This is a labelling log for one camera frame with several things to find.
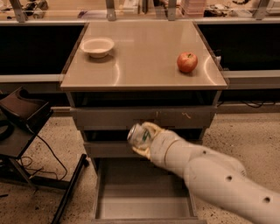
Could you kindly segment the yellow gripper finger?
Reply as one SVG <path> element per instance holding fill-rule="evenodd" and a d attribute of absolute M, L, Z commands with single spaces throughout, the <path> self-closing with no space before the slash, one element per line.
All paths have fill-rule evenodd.
<path fill-rule="evenodd" d="M 137 153 L 138 155 L 147 158 L 147 159 L 151 159 L 151 152 L 150 152 L 150 148 L 146 148 L 146 149 L 139 149 L 137 147 L 132 147 L 132 150 Z"/>
<path fill-rule="evenodd" d="M 144 122 L 142 126 L 144 129 L 146 129 L 146 131 L 149 133 L 150 136 L 156 136 L 159 133 L 165 131 L 165 129 L 162 129 L 161 127 L 159 127 L 153 122 Z"/>

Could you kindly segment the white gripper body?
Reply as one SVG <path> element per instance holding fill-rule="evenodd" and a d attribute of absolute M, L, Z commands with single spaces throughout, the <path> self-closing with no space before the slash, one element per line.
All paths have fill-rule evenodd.
<path fill-rule="evenodd" d="M 150 145 L 150 161 L 154 165 L 166 169 L 167 164 L 165 158 L 167 151 L 173 144 L 181 140 L 182 138 L 180 136 L 170 130 L 163 130 L 158 133 Z"/>

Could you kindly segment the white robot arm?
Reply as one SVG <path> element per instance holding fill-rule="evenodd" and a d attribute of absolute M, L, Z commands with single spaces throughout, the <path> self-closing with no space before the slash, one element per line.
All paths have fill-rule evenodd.
<path fill-rule="evenodd" d="M 280 194 L 248 179 L 237 159 L 190 143 L 152 122 L 135 124 L 128 142 L 155 166 L 181 177 L 198 198 L 253 224 L 280 224 Z"/>

